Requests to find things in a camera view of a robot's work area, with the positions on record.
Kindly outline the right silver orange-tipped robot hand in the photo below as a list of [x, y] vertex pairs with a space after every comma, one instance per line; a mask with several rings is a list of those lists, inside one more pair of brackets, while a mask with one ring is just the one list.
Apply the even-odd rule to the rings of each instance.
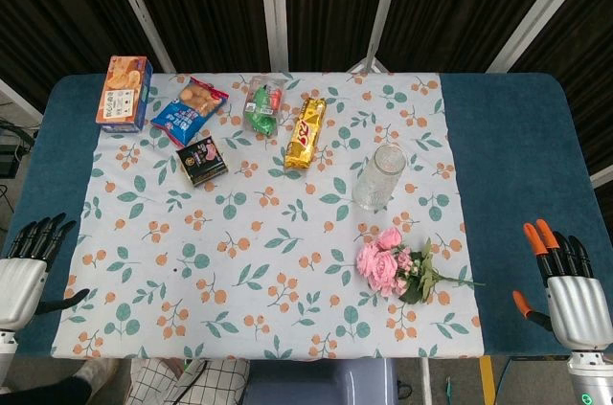
[[512, 292], [524, 319], [553, 333], [571, 351], [604, 351], [612, 345], [612, 321], [603, 287], [595, 278], [586, 248], [543, 219], [523, 225], [547, 297], [547, 314], [534, 310], [518, 290]]

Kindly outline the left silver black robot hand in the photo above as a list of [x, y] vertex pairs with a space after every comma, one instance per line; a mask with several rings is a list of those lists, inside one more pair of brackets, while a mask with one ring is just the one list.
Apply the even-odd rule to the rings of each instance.
[[63, 300], [41, 299], [62, 244], [76, 225], [65, 217], [65, 213], [60, 213], [26, 224], [13, 239], [8, 253], [1, 257], [3, 335], [21, 330], [35, 315], [73, 307], [89, 295], [88, 289], [82, 289]]

